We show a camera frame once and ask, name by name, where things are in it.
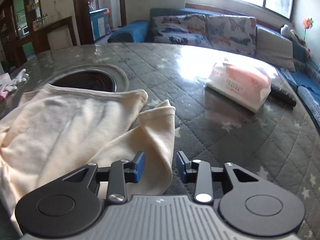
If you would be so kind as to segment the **blue sofa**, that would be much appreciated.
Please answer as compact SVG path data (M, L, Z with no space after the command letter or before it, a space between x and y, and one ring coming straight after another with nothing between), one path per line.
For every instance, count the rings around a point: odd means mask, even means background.
M279 68L313 121L319 123L319 70L310 59L310 50L285 24L276 32L259 25L253 16L152 8L149 20L121 27L108 42L190 45L255 57Z

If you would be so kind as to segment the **black induction cooktop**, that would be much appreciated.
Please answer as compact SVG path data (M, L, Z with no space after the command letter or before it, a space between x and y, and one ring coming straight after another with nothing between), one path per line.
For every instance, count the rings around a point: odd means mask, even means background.
M114 77L101 71L80 71L58 77L50 82L56 87L115 92L117 89Z

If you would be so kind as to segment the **pink white tissue pack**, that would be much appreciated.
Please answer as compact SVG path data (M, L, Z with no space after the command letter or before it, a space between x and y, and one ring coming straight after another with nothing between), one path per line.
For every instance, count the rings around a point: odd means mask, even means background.
M222 61L214 64L206 86L257 113L271 92L271 79L253 66Z

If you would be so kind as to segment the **butterfly cushion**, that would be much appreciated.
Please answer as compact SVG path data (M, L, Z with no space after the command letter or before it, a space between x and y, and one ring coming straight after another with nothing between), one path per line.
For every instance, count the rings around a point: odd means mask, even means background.
M203 14L153 17L152 32L155 43L212 48L206 37L206 16Z
M257 21L255 17L211 15L206 19L207 37L214 49L254 56Z

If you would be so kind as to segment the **blue toy cabinet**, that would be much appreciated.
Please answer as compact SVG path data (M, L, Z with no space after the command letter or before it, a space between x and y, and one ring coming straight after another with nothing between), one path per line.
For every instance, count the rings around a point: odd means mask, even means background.
M111 27L109 24L110 10L108 8L90 11L89 17L94 41L111 34Z

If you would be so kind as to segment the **cream sweater garment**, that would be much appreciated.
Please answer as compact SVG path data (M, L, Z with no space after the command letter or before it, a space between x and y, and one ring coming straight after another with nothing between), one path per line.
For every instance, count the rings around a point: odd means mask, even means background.
M108 175L98 168L145 153L127 195L163 194L172 181L175 107L144 109L143 89L112 93L45 85L24 93L1 120L1 239L36 223L49 238L76 235L104 210Z

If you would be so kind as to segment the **left butterfly cushion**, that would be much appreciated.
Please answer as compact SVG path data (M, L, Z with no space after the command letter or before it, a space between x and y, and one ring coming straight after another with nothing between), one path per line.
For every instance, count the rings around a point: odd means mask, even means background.
M212 48L206 37L206 16L203 14L153 17L152 32L155 43Z

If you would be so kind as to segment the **colourful pinwheel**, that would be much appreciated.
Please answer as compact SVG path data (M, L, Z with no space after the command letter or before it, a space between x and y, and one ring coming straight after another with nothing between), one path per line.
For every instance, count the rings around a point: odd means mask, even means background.
M304 38L303 38L303 42L305 42L305 37L306 37L306 31L308 29L311 29L313 27L313 19L312 18L308 18L308 19L304 19L302 22L303 26L304 26Z

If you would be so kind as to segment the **right butterfly cushion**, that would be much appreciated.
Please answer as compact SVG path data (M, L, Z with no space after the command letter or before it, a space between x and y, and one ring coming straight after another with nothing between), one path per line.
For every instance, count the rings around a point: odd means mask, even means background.
M211 15L206 19L207 37L214 49L254 56L257 21L255 17Z

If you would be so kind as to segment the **wooden display cabinet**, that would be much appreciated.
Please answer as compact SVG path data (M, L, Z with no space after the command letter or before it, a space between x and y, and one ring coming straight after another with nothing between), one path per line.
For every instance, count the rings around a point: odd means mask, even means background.
M9 66L18 67L35 54L33 22L40 16L40 0L1 0L1 45Z

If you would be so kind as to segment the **panda plush toy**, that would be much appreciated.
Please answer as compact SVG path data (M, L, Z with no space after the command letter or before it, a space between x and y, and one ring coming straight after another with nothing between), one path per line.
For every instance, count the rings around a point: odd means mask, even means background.
M287 24L284 24L280 28L280 34L283 37L288 38L289 40L293 40L293 41L296 41L296 42L299 41L299 37L296 35L295 31L293 29L290 29Z

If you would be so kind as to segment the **dark wooden chair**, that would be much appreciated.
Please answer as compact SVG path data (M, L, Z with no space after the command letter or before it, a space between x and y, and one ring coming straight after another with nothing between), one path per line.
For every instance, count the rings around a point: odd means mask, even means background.
M51 49L77 46L72 16L50 23L35 31L32 43L36 55Z

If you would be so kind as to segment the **black remote control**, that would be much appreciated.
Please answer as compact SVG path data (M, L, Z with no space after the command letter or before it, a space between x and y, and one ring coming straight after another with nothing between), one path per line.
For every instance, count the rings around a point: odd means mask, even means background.
M287 90L284 90L283 88L280 88L279 86L273 83L271 84L270 95L275 98L278 98L281 101L288 103L292 107L295 107L297 104L295 97L291 93L289 93Z

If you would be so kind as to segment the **white pink glove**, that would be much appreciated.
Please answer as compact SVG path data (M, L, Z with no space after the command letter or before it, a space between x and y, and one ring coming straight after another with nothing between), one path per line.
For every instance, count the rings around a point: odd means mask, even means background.
M26 83L29 80L29 74L26 69L23 68L15 78L11 79L8 73L1 75L1 99L5 99L9 93L18 89L18 86L22 83Z

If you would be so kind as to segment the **beige cushion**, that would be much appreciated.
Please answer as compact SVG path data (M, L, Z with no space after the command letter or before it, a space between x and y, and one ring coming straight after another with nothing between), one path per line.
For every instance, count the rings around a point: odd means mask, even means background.
M257 27L256 53L257 59L277 67L295 72L292 42L262 27Z

